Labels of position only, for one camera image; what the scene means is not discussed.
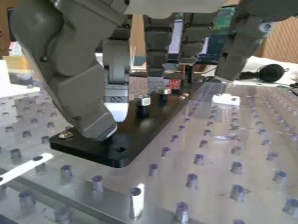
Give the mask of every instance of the black metal plate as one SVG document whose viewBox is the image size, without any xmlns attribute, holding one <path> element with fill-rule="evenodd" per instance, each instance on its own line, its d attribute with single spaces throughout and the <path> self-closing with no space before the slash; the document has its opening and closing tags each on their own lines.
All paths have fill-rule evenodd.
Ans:
<svg viewBox="0 0 298 224">
<path fill-rule="evenodd" d="M 183 92 L 192 95 L 199 86 L 192 84 L 183 89 Z M 70 131 L 75 136 L 71 140 L 62 140 L 59 135 L 51 138 L 52 149 L 115 168 L 128 166 L 187 105 L 188 100 L 180 100 L 179 96 L 170 95 L 168 102 L 163 104 L 160 95 L 152 94 L 150 116 L 143 118 L 138 116 L 136 103 L 131 102 L 127 120 L 119 123 L 118 132 L 104 142 L 88 140 L 72 128 Z"/>
</svg>

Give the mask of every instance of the silver screw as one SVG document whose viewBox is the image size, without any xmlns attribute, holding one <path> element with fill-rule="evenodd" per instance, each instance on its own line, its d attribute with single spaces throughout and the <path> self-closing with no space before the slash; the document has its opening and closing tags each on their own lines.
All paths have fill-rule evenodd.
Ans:
<svg viewBox="0 0 298 224">
<path fill-rule="evenodd" d="M 64 131 L 60 133 L 59 138 L 63 140 L 68 140 L 74 137 L 74 133 L 71 131 Z"/>
</svg>

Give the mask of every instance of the robotic arm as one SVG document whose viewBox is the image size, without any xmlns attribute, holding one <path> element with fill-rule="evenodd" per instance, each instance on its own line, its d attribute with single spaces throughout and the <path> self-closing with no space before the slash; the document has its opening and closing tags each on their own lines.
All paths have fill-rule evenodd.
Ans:
<svg viewBox="0 0 298 224">
<path fill-rule="evenodd" d="M 170 29 L 166 24 L 174 12 L 187 14 L 183 57 L 195 63 L 211 21 L 227 0 L 23 0 L 15 9 L 13 30 L 25 54 L 54 102 L 80 133 L 96 141 L 116 131 L 115 118 L 106 101 L 128 103 L 130 19 L 124 14 L 147 17 L 150 73 L 162 72 Z M 273 22 L 298 11 L 297 0 L 244 0 L 231 29 L 216 75 L 235 80 L 255 54 Z M 104 68 L 95 50 L 103 44 Z"/>
<path fill-rule="evenodd" d="M 127 7 L 126 1 L 25 0 L 13 17 L 14 34 L 62 114 L 96 141 L 118 125 L 103 101 L 106 71 L 95 49 L 127 20 Z M 123 81 L 112 77 L 114 84 Z"/>
</svg>

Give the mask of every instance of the metal table surface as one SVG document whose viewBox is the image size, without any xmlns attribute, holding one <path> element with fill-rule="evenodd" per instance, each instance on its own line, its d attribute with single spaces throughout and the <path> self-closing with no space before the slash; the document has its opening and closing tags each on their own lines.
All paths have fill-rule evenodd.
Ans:
<svg viewBox="0 0 298 224">
<path fill-rule="evenodd" d="M 241 97 L 240 107 L 212 104 L 212 96 L 221 91 Z M 87 214 L 88 220 L 176 223 L 176 205 L 186 202 L 190 223 L 293 224 L 298 223 L 298 202 L 289 200 L 298 199 L 297 116 L 298 98 L 285 89 L 205 83 L 132 164 L 115 169 L 50 149 L 48 136 L 70 124 L 42 91 L 41 95 L 0 99 L 0 171 L 51 153 L 47 172 L 38 175 L 33 170 L 15 181 Z M 17 148 L 23 154 L 19 164 L 10 154 Z M 243 166 L 232 169 L 236 162 Z M 152 164 L 158 170 L 150 175 Z M 60 177 L 63 165 L 72 167 L 67 183 Z M 100 194 L 92 193 L 96 175 L 104 178 Z M 235 185 L 243 186 L 239 193 L 232 193 Z M 131 190 L 138 186 L 144 208 L 134 220 Z M 21 205 L 17 193 L 9 195 L 17 210 L 10 213 L 13 219 L 13 214 L 21 215 Z M 7 217 L 3 203 L 0 200 L 0 214 Z M 19 223 L 33 223 L 26 220 L 33 221 L 27 218 Z"/>
</svg>

